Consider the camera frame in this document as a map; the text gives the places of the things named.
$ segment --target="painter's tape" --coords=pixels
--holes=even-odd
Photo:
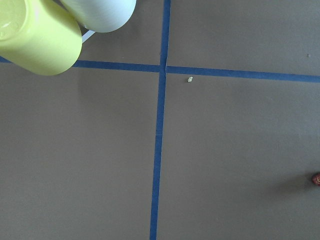
[[[151,73],[158,73],[160,69],[159,65],[108,62],[108,61],[85,61],[85,60],[76,61],[73,67],[88,68],[88,69],[126,70],[126,71],[139,71],[139,72],[151,72]]]
[[[0,63],[11,63],[11,62],[3,58],[2,56],[0,56]]]
[[[160,172],[162,159],[162,141],[164,129],[165,97],[166,97],[166,67],[168,59],[169,27],[170,27],[171,0],[164,0],[162,35],[161,35],[161,56],[159,69],[158,102],[155,130],[154,166],[152,183],[152,202],[150,218],[150,240],[157,239],[158,208],[160,190]]]
[[[166,72],[170,74],[187,74],[187,75],[202,75],[202,76],[215,76],[215,77],[232,77],[232,78],[245,78],[245,79],[265,79],[265,80],[320,83],[320,76],[274,73],[274,72],[225,70],[225,69],[185,67],[185,66],[167,66]]]

